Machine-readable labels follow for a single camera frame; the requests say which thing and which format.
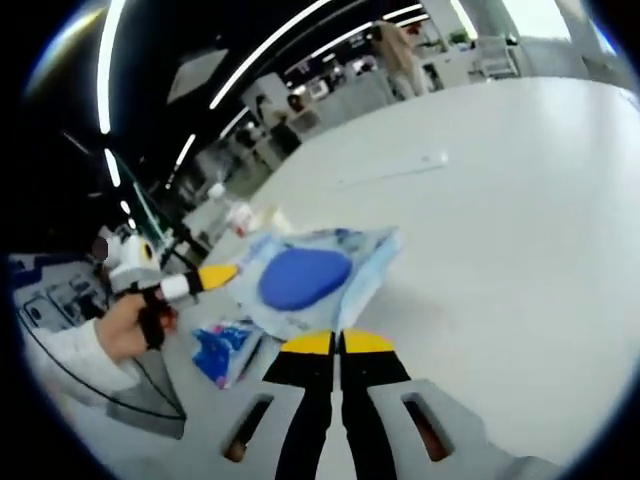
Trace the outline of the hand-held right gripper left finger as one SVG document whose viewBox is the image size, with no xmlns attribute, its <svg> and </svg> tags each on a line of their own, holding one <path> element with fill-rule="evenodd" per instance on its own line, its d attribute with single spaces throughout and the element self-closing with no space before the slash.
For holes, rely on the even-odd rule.
<svg viewBox="0 0 640 480">
<path fill-rule="evenodd" d="M 265 386 L 300 389 L 289 420 L 277 426 L 284 436 L 276 449 L 270 479 L 314 479 L 332 418 L 336 334 L 307 333 L 285 342 L 262 378 Z"/>
</svg>

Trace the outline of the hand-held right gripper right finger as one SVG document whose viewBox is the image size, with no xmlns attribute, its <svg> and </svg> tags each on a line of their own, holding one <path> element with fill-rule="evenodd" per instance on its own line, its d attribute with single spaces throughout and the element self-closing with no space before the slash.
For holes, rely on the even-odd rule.
<svg viewBox="0 0 640 480">
<path fill-rule="evenodd" d="M 501 453 L 483 421 L 407 373 L 392 343 L 340 334 L 342 420 L 360 479 L 497 479 Z"/>
</svg>

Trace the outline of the person's left hand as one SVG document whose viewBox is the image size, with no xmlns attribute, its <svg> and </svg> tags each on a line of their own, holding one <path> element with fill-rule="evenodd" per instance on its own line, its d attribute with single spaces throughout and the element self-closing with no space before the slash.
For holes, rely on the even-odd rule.
<svg viewBox="0 0 640 480">
<path fill-rule="evenodd" d="M 115 363 L 132 359 L 148 350 L 138 321 L 145 306 L 142 294 L 127 294 L 118 299 L 95 324 L 100 346 Z"/>
</svg>

